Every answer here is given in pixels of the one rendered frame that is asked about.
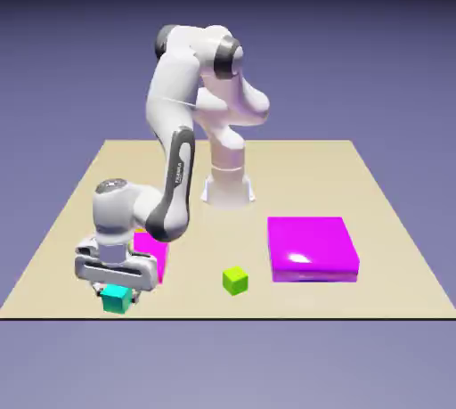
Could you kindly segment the small teal cube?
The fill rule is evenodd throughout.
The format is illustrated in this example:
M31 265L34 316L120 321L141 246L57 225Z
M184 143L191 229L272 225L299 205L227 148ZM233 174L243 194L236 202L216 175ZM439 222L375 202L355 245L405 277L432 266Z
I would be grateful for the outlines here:
M132 303L133 290L124 286L108 284L102 289L100 295L105 312L122 315Z

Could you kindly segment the large magenta box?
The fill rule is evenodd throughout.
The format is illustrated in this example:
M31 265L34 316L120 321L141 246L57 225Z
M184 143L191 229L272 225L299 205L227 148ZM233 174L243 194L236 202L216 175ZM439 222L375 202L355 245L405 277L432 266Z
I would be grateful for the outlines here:
M341 217L268 217L274 282L355 282L360 259Z
M167 266L168 244L156 241L145 230L134 231L133 248L136 253L151 255L157 260L157 273L159 284L163 283Z

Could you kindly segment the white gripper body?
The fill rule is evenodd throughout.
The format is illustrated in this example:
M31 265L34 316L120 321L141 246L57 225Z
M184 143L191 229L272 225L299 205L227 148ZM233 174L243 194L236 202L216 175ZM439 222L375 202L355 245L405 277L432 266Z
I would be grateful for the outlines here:
M143 255L126 255L122 263L104 263L99 258L79 254L75 258L77 278L89 282L151 291L158 284L157 260Z

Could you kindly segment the small lime green cube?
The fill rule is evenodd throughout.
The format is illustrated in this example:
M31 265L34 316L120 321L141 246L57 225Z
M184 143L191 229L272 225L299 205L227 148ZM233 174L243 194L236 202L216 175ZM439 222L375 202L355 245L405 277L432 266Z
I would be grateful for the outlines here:
M223 271L223 287L236 296L248 290L248 274L240 267L233 266Z

